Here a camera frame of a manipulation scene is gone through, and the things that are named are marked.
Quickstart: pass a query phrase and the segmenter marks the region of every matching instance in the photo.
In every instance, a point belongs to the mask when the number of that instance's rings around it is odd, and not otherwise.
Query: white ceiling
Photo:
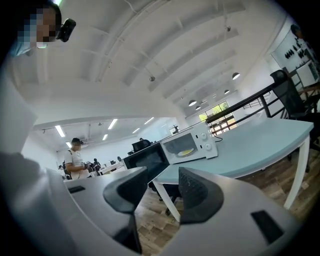
[[[60,8],[63,19],[77,23],[69,41],[13,59],[11,75],[39,127],[85,122],[69,132],[73,126],[64,126],[68,139],[85,136],[93,117],[135,118],[114,128],[125,137],[133,131],[127,127],[150,117],[194,114],[190,100],[217,94],[219,101],[263,57],[285,19],[268,0],[62,0]],[[233,81],[233,72],[240,78]],[[75,113],[82,113],[77,121]],[[91,124],[93,137],[105,127],[96,126]]]
[[[154,118],[147,124],[149,118],[128,118],[118,119],[112,129],[108,129],[112,120],[103,120],[97,122],[83,122],[68,125],[61,125],[65,137],[61,137],[55,127],[33,131],[42,141],[51,146],[56,151],[68,149],[66,142],[71,142],[73,138],[79,138],[86,146],[111,143],[130,136],[136,136],[157,119]]]

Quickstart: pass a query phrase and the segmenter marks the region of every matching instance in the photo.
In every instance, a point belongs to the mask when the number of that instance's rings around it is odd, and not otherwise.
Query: curved table
[[[179,221],[180,214],[163,186],[179,183],[179,167],[239,178],[266,168],[300,148],[294,181],[284,204],[289,209],[305,174],[309,156],[309,133],[313,127],[311,122],[255,118],[219,135],[223,140],[216,142],[217,157],[170,165],[153,183],[174,218]]]

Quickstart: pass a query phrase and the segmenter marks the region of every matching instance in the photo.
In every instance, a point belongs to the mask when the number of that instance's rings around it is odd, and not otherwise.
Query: white microwave
[[[204,122],[165,138],[160,143],[169,164],[218,156],[215,138]]]

